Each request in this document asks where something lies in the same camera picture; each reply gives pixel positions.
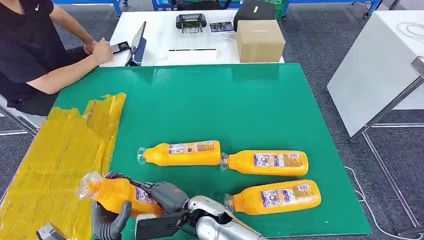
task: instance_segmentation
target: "paper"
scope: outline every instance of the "paper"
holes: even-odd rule
[[[212,36],[219,41],[236,39],[233,24],[229,21],[209,23]]]

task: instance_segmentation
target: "gray carpet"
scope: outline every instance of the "gray carpet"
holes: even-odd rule
[[[122,9],[151,11],[151,2],[143,1],[129,0],[130,6],[122,7]],[[96,39],[101,37],[110,39],[118,22],[110,6],[64,6],[64,8]],[[281,27],[287,42],[283,57],[286,62],[301,63],[343,163],[355,169],[379,225],[387,232],[395,234],[398,230],[412,227],[412,224],[365,141],[361,137],[353,142],[349,140],[343,122],[326,89],[328,81],[365,25],[367,20],[362,18],[365,11],[361,3],[355,5],[350,3],[291,4],[287,20],[283,21]],[[78,47],[81,44],[63,29],[59,29],[59,34],[67,48]],[[420,111],[394,112],[387,121],[405,119],[405,116],[411,116],[416,121],[424,119]],[[0,129],[5,125],[8,128],[9,124],[0,118]],[[403,190],[418,221],[423,223],[424,129],[371,129],[369,135]],[[2,172],[0,194],[11,180],[30,141],[31,138],[25,135],[0,137]],[[391,239],[378,231],[369,211],[364,209],[364,212],[373,228],[372,235],[321,236],[309,239]],[[350,219],[345,220],[345,224],[351,223]]]

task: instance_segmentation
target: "yellow tape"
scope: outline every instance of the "yellow tape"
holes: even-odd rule
[[[0,204],[0,240],[36,240],[46,222],[67,238],[91,239],[90,201],[77,200],[76,188],[87,172],[108,171],[126,95],[103,97],[82,116],[50,111]]]

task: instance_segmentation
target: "green table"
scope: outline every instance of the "green table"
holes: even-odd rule
[[[311,209],[241,221],[266,237],[370,234],[371,229],[301,66],[283,64],[97,68],[63,89],[55,106],[77,107],[105,94],[126,93],[110,170],[137,181],[168,181],[190,197],[223,202],[225,193],[296,177],[241,174],[218,166],[139,165],[139,147],[218,140],[221,150],[301,150],[302,179],[314,180],[322,202]],[[134,220],[123,239],[132,239]],[[174,239],[189,238],[178,232]]]

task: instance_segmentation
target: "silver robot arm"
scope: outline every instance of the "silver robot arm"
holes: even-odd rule
[[[208,197],[190,198],[187,208],[189,213],[196,210],[206,213],[196,223],[199,240],[266,240],[259,232],[237,219],[222,204]]]

